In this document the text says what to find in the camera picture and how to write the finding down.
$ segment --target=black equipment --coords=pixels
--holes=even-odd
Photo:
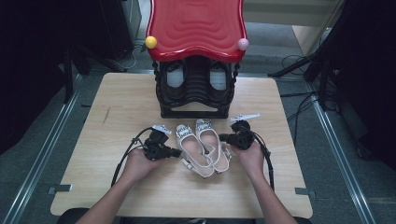
[[[148,130],[152,130],[152,132],[149,135],[148,139],[146,139],[145,143],[143,144],[142,141],[139,139],[139,137]],[[122,156],[120,163],[117,165],[116,172],[114,173],[113,180],[111,181],[111,186],[113,186],[116,183],[117,176],[119,175],[120,168],[125,158],[129,155],[129,153],[132,150],[138,147],[143,148],[143,150],[145,151],[146,158],[151,161],[170,158],[170,157],[178,158],[180,156],[181,150],[171,148],[165,145],[165,142],[166,140],[168,140],[169,137],[163,132],[163,130],[166,130],[164,126],[154,125],[153,127],[144,129],[134,139],[132,139],[131,144],[128,146],[128,148],[126,149],[125,153]],[[137,142],[139,142],[140,145],[131,148]]]
[[[268,150],[262,138],[253,131],[250,130],[250,125],[246,120],[240,119],[236,123],[231,125],[231,129],[234,133],[221,133],[219,134],[219,140],[221,142],[226,142],[231,146],[239,147],[242,150],[247,150],[250,148],[253,141],[256,141],[260,144],[262,149],[262,154],[264,155],[265,160],[268,164],[268,171],[270,176],[270,185],[272,189],[275,189],[274,186],[274,167],[270,160],[271,152]]]

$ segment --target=pink ball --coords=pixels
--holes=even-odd
[[[246,38],[241,38],[238,40],[238,48],[240,50],[246,50],[248,48],[248,40]]]

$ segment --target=forearm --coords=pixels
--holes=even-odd
[[[118,181],[77,223],[112,223],[131,186]]]
[[[259,200],[265,223],[297,223],[283,203],[277,198],[263,174],[250,175],[249,179]]]

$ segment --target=black stand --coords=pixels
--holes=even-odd
[[[179,87],[168,85],[168,73],[183,67],[183,82]],[[239,63],[231,72],[231,64],[210,60],[204,56],[190,56],[183,60],[160,63],[153,62],[157,98],[163,118],[177,119],[227,119],[233,100],[234,83],[238,75]],[[224,90],[215,89],[210,83],[210,71],[224,72]],[[176,107],[198,102],[214,108],[214,111],[177,111]]]

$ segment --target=metal bracket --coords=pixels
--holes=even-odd
[[[308,195],[310,198],[317,198],[317,194],[314,190],[303,189],[303,188],[294,188],[296,194]]]
[[[47,190],[47,194],[56,194],[56,192],[58,191],[71,191],[73,188],[72,184],[69,185],[54,185],[49,187],[49,189]]]

